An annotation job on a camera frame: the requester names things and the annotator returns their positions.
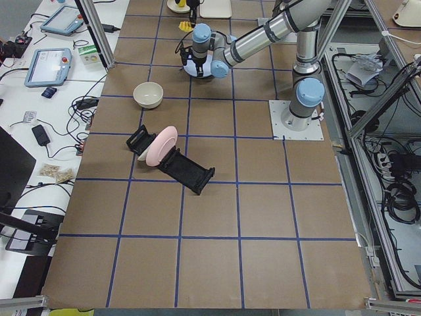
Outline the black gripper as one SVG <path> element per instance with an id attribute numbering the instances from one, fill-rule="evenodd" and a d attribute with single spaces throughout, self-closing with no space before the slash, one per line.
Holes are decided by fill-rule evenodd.
<path id="1" fill-rule="evenodd" d="M 189 10 L 189 21 L 192 26 L 197 22 L 197 8 L 200 5 L 200 0 L 187 0 Z"/>
<path id="2" fill-rule="evenodd" d="M 197 77 L 202 78 L 204 75 L 203 65 L 206 63 L 206 57 L 192 56 L 192 61 L 195 64 Z"/>

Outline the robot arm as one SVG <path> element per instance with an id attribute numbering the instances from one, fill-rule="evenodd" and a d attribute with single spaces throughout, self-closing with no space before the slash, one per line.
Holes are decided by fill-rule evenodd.
<path id="1" fill-rule="evenodd" d="M 210 74 L 215 78 L 225 78 L 236 65 L 267 48 L 280 43 L 289 34 L 296 34 L 296 55 L 293 64 L 293 98 L 287 115 L 294 122 L 310 119 L 319 101 L 311 104 L 299 94 L 299 89 L 308 86 L 317 77 L 320 60 L 326 52 L 349 1 L 338 1 L 334 7 L 323 35 L 319 35 L 321 16 L 328 10 L 330 1 L 277 1 L 272 17 L 266 22 L 235 38 L 208 24 L 198 23 L 191 31 L 192 44 L 180 51 L 184 66 L 191 61 L 194 65 L 192 77 L 202 78 L 203 67 L 210 66 Z"/>

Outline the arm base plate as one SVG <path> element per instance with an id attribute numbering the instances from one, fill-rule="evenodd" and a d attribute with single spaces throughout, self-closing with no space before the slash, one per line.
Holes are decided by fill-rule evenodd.
<path id="1" fill-rule="evenodd" d="M 324 141 L 316 110 L 309 118 L 297 118 L 290 112 L 288 100 L 269 100 L 269 112 L 274 140 Z"/>

